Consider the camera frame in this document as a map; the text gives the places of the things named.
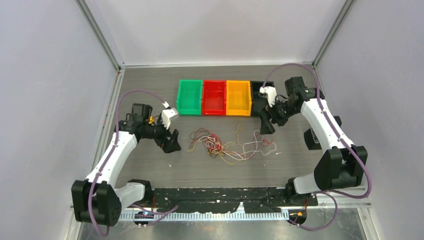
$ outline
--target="white wall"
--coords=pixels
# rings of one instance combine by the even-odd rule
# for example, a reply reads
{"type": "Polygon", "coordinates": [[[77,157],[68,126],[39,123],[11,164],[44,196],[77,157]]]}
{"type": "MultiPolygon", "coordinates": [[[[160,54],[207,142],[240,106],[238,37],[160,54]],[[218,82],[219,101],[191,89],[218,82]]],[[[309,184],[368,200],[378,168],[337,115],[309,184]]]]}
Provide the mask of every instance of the white wall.
{"type": "Polygon", "coordinates": [[[0,239],[60,240],[116,73],[75,1],[0,5],[0,239]]]}
{"type": "Polygon", "coordinates": [[[344,0],[93,0],[126,65],[312,62],[344,0]]]}
{"type": "Polygon", "coordinates": [[[368,150],[383,239],[423,239],[424,1],[357,1],[318,70],[331,112],[368,150]]]}

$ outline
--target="robotic arm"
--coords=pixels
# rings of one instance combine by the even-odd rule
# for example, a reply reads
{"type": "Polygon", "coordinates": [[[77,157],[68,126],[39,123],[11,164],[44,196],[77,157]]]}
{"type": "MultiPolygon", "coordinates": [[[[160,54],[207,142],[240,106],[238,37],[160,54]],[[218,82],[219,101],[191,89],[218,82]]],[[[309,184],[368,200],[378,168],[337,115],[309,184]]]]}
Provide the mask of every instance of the robotic arm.
{"type": "Polygon", "coordinates": [[[153,108],[146,104],[133,104],[131,113],[126,115],[125,120],[119,121],[118,141],[115,146],[117,133],[112,136],[105,154],[94,170],[85,180],[76,180],[71,188],[75,219],[79,222],[91,223],[88,199],[92,184],[95,184],[95,196],[92,199],[94,217],[99,225],[114,226],[119,219],[121,210],[129,205],[153,198],[153,191],[149,181],[130,180],[124,187],[115,189],[115,184],[125,161],[141,139],[153,139],[164,153],[180,151],[178,143],[178,130],[171,134],[169,127],[171,120],[178,112],[174,108],[167,107],[159,115],[155,122],[152,118],[153,108]],[[105,162],[97,181],[96,174],[105,162]]]}
{"type": "Polygon", "coordinates": [[[342,124],[340,118],[331,115],[324,95],[320,92],[319,102],[317,89],[306,87],[302,77],[292,77],[286,80],[284,85],[288,97],[277,95],[275,88],[271,86],[261,87],[259,91],[268,99],[268,105],[259,111],[260,134],[273,134],[275,132],[273,124],[284,126],[289,117],[301,113],[311,126],[303,134],[306,146],[309,150],[321,149],[323,152],[312,173],[288,181],[286,190],[289,195],[297,196],[359,186],[364,171],[341,139],[353,149],[363,164],[368,157],[365,147],[356,146],[346,137],[340,128],[342,124]]]}

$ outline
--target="wooden table surface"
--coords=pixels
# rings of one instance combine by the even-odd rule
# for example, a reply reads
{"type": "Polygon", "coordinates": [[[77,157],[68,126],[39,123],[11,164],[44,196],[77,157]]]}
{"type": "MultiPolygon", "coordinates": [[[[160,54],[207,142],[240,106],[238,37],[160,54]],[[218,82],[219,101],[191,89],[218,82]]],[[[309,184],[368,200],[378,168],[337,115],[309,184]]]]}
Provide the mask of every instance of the wooden table surface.
{"type": "MultiPolygon", "coordinates": [[[[144,89],[157,93],[176,106],[180,79],[248,80],[263,81],[276,66],[205,66],[205,67],[153,67],[130,68],[125,71],[120,94],[131,89],[144,89]]],[[[277,92],[286,95],[284,81],[302,76],[308,87],[315,87],[312,75],[298,66],[283,67],[270,78],[277,92]]],[[[119,109],[121,119],[131,112],[133,103],[153,106],[153,115],[163,109],[160,101],[148,94],[132,93],[123,100],[119,109]]],[[[221,140],[237,142],[233,133],[241,124],[240,142],[253,139],[261,121],[258,117],[243,116],[186,116],[181,115],[172,122],[171,130],[178,129],[179,144],[182,150],[169,154],[156,146],[153,140],[143,139],[130,154],[120,172],[116,187],[122,187],[130,179],[149,180],[154,188],[203,188],[203,187],[283,187],[292,177],[311,173],[321,158],[320,150],[309,151],[305,145],[303,132],[310,128],[302,115],[291,117],[283,127],[277,127],[273,138],[277,150],[267,156],[260,153],[252,158],[229,165],[221,158],[211,158],[205,145],[198,145],[188,152],[189,134],[199,128],[208,128],[221,140]]],[[[261,150],[268,151],[273,146],[261,150]]],[[[238,145],[234,151],[241,151],[238,145]]]]}

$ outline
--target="yellow bin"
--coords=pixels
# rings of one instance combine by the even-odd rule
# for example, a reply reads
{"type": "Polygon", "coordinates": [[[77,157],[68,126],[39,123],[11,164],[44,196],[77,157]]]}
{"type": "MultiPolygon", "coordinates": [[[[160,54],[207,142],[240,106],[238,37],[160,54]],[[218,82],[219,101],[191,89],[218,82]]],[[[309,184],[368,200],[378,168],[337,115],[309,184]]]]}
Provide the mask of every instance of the yellow bin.
{"type": "Polygon", "coordinates": [[[226,115],[250,116],[252,110],[251,82],[226,81],[226,115]]]}

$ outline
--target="tangled cable pile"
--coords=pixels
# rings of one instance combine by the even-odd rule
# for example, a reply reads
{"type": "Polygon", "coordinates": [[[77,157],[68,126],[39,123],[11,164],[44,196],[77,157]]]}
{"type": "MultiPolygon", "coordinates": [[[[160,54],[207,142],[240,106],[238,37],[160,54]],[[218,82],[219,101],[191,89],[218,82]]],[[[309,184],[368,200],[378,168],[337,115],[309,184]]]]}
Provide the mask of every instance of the tangled cable pile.
{"type": "Polygon", "coordinates": [[[206,128],[199,128],[197,131],[194,131],[190,134],[190,146],[188,152],[192,152],[197,143],[205,143],[205,146],[208,150],[209,155],[212,158],[220,157],[222,160],[224,160],[227,164],[234,165],[240,161],[245,161],[247,159],[252,158],[256,153],[261,153],[263,156],[266,156],[272,152],[275,152],[277,150],[277,145],[273,142],[273,140],[268,141],[267,139],[264,139],[264,136],[261,135],[261,139],[258,140],[259,130],[255,130],[253,132],[253,141],[244,143],[243,145],[240,144],[240,133],[242,132],[242,125],[239,124],[237,127],[237,131],[234,132],[237,134],[237,143],[242,148],[242,152],[236,152],[236,151],[229,151],[228,148],[230,146],[234,146],[234,142],[227,142],[225,144],[222,143],[221,139],[213,133],[211,130],[208,130],[206,128]],[[253,144],[254,150],[246,150],[246,146],[253,144]],[[270,150],[267,153],[264,153],[261,150],[258,150],[258,146],[261,144],[263,147],[268,147],[269,145],[273,144],[274,149],[270,150]],[[224,158],[224,156],[229,156],[230,158],[234,159],[235,162],[229,162],[224,158]]]}

